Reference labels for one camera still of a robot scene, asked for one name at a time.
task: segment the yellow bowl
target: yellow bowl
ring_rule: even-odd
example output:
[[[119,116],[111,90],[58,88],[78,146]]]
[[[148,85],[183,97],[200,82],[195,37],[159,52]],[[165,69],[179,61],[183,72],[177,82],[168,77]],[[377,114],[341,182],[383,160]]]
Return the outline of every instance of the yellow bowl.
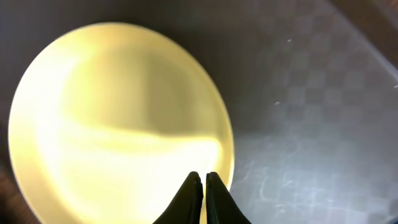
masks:
[[[204,69],[122,23],[74,30],[35,58],[12,102],[9,145],[44,223],[152,223],[190,171],[202,181],[215,171],[227,187],[233,175],[228,114]]]

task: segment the checkered pattern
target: checkered pattern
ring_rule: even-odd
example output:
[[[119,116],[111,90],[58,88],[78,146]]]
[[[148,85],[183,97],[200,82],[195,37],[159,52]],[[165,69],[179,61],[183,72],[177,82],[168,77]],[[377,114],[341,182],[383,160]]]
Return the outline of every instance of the checkered pattern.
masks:
[[[258,50],[239,82],[252,84],[227,103],[238,205],[253,223],[398,217],[391,74],[325,0],[253,2],[261,22],[250,44]]]

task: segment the plate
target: plate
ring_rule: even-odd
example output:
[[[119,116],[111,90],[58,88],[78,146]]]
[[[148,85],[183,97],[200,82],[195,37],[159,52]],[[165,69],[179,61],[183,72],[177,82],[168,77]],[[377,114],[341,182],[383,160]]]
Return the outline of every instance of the plate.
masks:
[[[234,166],[228,114],[205,70],[170,39],[123,23],[73,30],[34,59],[12,102],[9,146],[43,223],[152,223],[190,171],[215,171],[229,188]]]

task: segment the dark surface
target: dark surface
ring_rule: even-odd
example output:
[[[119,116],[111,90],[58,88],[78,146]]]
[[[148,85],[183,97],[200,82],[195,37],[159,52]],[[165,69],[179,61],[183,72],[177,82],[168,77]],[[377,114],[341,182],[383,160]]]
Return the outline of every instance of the dark surface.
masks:
[[[326,0],[2,0],[1,122],[34,57],[99,21],[159,31],[204,66],[233,125],[231,194],[252,223],[398,216],[397,74]]]

